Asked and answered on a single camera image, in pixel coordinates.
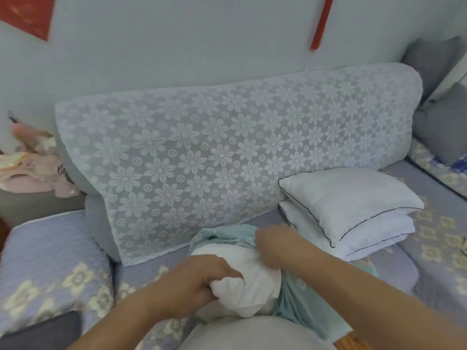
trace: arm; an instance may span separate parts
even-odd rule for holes
[[[379,350],[460,350],[467,335],[404,294],[323,252],[286,226],[256,231],[265,264],[300,277]]]
[[[215,300],[213,280],[241,278],[223,258],[188,257],[158,281],[120,302],[69,350],[134,350],[152,327],[163,320],[183,318]]]

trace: red decoration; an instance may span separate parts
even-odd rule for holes
[[[0,20],[47,40],[54,4],[55,0],[0,0]]]
[[[327,18],[329,17],[329,12],[331,11],[332,2],[334,0],[325,0],[323,12],[321,13],[321,18],[319,19],[318,27],[316,28],[316,33],[313,38],[311,51],[318,50],[321,45],[321,39],[323,39],[324,29],[326,28]]]

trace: person's left hand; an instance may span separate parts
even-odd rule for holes
[[[146,286],[144,294],[153,314],[163,319],[183,318],[216,300],[209,284],[226,277],[243,278],[224,258],[194,255]]]

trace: gray pillow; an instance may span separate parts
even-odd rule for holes
[[[57,152],[60,155],[63,166],[70,177],[70,179],[77,185],[77,187],[84,191],[86,194],[99,194],[95,187],[86,179],[85,176],[78,170],[75,164],[72,162],[65,145],[60,138],[58,132],[55,131],[55,142],[57,146]]]
[[[435,103],[416,111],[413,131],[448,166],[467,152],[467,88],[455,83]]]
[[[412,66],[422,77],[422,102],[429,98],[451,71],[460,46],[460,36],[457,36],[441,42],[420,38],[407,47],[402,63]]]
[[[120,253],[107,217],[106,205],[100,195],[87,195],[85,200],[85,223],[92,238],[109,257],[120,262]]]

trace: hand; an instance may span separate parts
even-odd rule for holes
[[[255,235],[261,259],[271,269],[286,269],[288,257],[295,256],[304,245],[311,245],[294,228],[286,225],[257,229]]]
[[[211,254],[194,255],[148,285],[145,297],[157,317],[183,318],[216,300],[209,284],[226,277],[243,278],[224,258]]]

